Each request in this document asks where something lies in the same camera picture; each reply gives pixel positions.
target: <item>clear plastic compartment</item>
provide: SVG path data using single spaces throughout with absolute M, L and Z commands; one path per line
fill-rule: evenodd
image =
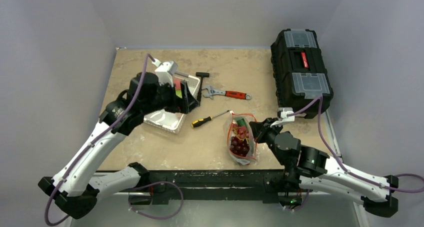
M 315 99 L 322 94 L 330 94 L 324 73 L 292 73 L 294 91 L 304 93 L 305 99 Z
M 292 29 L 284 32 L 285 45 L 290 47 L 316 48 L 314 34 L 304 29 Z

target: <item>white wall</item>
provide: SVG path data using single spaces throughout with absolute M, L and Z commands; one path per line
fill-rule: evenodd
M 46 226 L 37 183 L 94 127 L 115 49 L 90 0 L 0 0 L 0 43 L 1 225 Z
M 284 28 L 322 34 L 341 0 L 92 0 L 116 46 L 269 48 Z
M 321 36 L 336 136 L 354 167 L 424 174 L 423 13 L 423 0 L 343 0 Z M 401 179 L 402 188 L 420 186 Z M 369 215 L 371 226 L 423 226 L 424 194 L 394 196 L 399 212 Z

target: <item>tabletop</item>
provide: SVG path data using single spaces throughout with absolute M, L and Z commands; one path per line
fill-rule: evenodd
M 166 132 L 150 124 L 141 124 L 110 153 L 99 170 L 120 170 L 132 162 L 139 162 L 148 170 L 282 168 L 264 143 L 257 145 L 257 161 L 249 165 L 240 165 L 230 157 L 226 145 L 227 133 L 224 131 L 225 122 L 231 117 L 229 113 L 199 128 L 191 127 L 193 121 L 225 110 L 232 110 L 236 114 L 251 113 L 259 122 L 265 118 L 276 117 L 276 83 L 269 49 L 119 49 L 102 111 L 121 91 L 128 89 L 130 80 L 142 71 L 147 53 L 162 62 L 176 62 L 178 71 L 192 76 L 195 76 L 196 72 L 208 72 L 210 77 L 203 79 L 203 85 L 248 93 L 252 99 L 243 100 L 219 95 L 213 99 L 202 97 L 201 106 L 186 116 L 178 134 Z M 154 72 L 155 68 L 149 62 L 147 71 Z M 326 121 L 326 118 L 321 118 L 323 135 L 329 141 Z M 317 118 L 297 117 L 294 123 L 285 125 L 283 131 L 290 131 L 303 145 L 329 152 L 318 134 Z

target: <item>red grapes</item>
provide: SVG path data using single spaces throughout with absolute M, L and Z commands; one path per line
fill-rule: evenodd
M 241 157 L 246 157 L 249 153 L 249 131 L 246 126 L 238 126 L 237 123 L 232 124 L 232 132 L 235 136 L 231 137 L 231 145 L 229 150 Z

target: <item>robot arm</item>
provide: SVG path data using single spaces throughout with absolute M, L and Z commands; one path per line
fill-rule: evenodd
M 306 189 L 338 195 L 363 205 L 367 212 L 381 217 L 391 217 L 398 211 L 398 200 L 392 197 L 392 191 L 383 188 L 397 188 L 397 177 L 375 176 L 344 165 L 351 173 L 380 183 L 380 186 L 353 177 L 342 170 L 334 157 L 316 148 L 302 145 L 301 141 L 288 131 L 280 133 L 283 124 L 292 121 L 294 119 L 286 121 L 281 118 L 267 118 L 263 122 L 249 123 L 255 141 L 266 143 L 279 163 L 284 166 L 284 175 L 280 179 L 270 181 L 270 185 L 281 187 L 282 192 Z
M 136 89 L 142 73 L 138 73 L 131 80 L 129 88 L 106 106 L 93 132 L 71 161 L 53 177 L 44 177 L 39 181 L 38 186 L 49 196 L 59 186 L 53 199 L 56 205 L 71 217 L 82 218 L 90 212 L 97 201 L 116 192 L 138 187 L 138 183 L 147 172 L 140 164 L 130 164 L 121 171 L 102 177 L 93 175 L 110 152 L 135 127 L 143 123 L 145 115 L 159 110 L 188 114 L 199 105 L 185 81 L 181 82 L 182 98 L 176 95 L 172 74 L 176 71 L 177 65 L 173 61 L 161 63 L 155 59 L 153 64 L 157 66 L 155 74 L 145 73 L 139 94 L 136 96 Z M 97 136 L 109 129 L 125 112 L 133 98 L 136 100 L 132 108 L 121 121 L 96 140 Z M 68 177 L 63 179 L 69 169 L 71 171 Z

